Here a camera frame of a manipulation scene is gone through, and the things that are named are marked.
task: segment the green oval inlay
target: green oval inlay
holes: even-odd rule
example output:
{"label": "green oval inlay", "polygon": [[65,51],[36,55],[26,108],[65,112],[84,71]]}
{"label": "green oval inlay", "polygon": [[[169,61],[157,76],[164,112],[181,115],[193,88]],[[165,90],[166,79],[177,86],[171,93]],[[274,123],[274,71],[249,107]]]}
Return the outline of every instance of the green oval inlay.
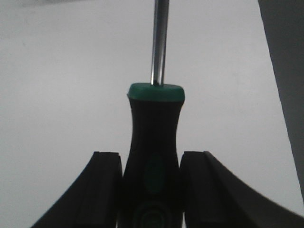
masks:
{"label": "green oval inlay", "polygon": [[161,192],[165,184],[165,164],[159,154],[152,154],[144,171],[144,185],[150,194]]}
{"label": "green oval inlay", "polygon": [[151,85],[149,83],[134,83],[131,85],[128,97],[144,101],[174,102],[184,101],[185,92],[178,85]]}

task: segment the white backdrop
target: white backdrop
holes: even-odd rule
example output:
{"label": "white backdrop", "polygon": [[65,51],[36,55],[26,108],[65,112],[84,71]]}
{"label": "white backdrop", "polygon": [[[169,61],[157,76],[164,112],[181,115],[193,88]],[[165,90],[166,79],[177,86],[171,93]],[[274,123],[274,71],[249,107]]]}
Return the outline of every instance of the white backdrop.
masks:
{"label": "white backdrop", "polygon": [[[31,226],[93,151],[125,166],[126,93],[149,82],[153,0],[2,0],[0,227]],[[171,0],[165,82],[184,87],[177,133],[304,215],[255,0]]]}

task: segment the black holder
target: black holder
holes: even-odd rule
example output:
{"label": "black holder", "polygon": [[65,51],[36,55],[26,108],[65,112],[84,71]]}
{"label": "black holder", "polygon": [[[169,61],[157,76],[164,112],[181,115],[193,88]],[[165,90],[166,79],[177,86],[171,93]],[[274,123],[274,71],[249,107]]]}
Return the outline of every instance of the black holder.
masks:
{"label": "black holder", "polygon": [[[254,191],[209,152],[185,152],[180,172],[187,228],[304,227],[304,218]],[[115,228],[123,200],[121,184],[119,155],[95,152],[32,228]]]}

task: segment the green handle cap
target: green handle cap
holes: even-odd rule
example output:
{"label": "green handle cap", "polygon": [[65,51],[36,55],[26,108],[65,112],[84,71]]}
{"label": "green handle cap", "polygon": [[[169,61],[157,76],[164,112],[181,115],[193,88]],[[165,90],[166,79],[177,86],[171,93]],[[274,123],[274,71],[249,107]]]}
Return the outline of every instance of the green handle cap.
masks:
{"label": "green handle cap", "polygon": [[185,100],[185,92],[178,85],[151,85],[150,83],[134,83],[128,97],[135,100],[156,102],[178,102]]}

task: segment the screwdriver handle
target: screwdriver handle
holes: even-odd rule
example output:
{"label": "screwdriver handle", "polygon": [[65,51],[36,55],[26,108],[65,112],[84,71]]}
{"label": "screwdriver handle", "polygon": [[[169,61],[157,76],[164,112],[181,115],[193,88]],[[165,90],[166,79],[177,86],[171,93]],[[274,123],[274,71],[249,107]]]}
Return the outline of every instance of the screwdriver handle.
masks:
{"label": "screwdriver handle", "polygon": [[176,85],[137,83],[128,96],[133,135],[118,227],[181,228],[176,130],[184,91]]}

